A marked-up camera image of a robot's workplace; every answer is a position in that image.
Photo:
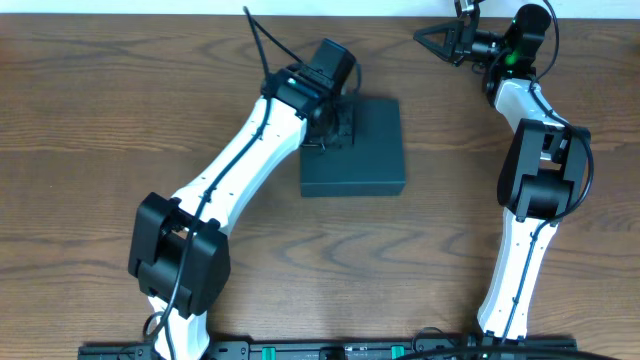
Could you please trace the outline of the dark green box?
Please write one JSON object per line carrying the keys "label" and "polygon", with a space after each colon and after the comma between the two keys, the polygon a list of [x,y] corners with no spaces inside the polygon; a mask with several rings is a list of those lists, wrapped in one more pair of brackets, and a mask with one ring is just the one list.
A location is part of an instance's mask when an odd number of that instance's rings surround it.
{"label": "dark green box", "polygon": [[337,106],[339,130],[300,149],[303,197],[396,196],[407,182],[400,104],[357,97]]}

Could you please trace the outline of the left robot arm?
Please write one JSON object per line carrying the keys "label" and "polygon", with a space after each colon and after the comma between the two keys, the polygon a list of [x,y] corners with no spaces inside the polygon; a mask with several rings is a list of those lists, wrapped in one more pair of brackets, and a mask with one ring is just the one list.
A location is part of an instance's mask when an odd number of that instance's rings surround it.
{"label": "left robot arm", "polygon": [[265,76],[239,132],[192,181],[169,198],[139,205],[128,271],[154,312],[145,336],[161,359],[199,359],[210,342],[207,311],[231,272],[229,238],[270,173],[303,144],[339,132],[339,105],[355,56],[325,39],[308,63]]}

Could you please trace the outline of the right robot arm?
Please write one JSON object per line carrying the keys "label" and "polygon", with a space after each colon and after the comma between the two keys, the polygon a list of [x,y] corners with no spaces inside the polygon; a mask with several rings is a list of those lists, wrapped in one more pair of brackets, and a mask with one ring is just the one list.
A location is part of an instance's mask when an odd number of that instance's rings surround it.
{"label": "right robot arm", "polygon": [[591,189],[591,134],[562,118],[542,94],[545,74],[534,63],[547,30],[559,28],[549,2],[521,6],[504,34],[479,30],[480,0],[454,5],[456,20],[420,29],[414,38],[454,66],[471,62],[483,75],[489,104],[513,131],[497,184],[501,244],[477,322],[495,342],[521,343],[545,252]]}

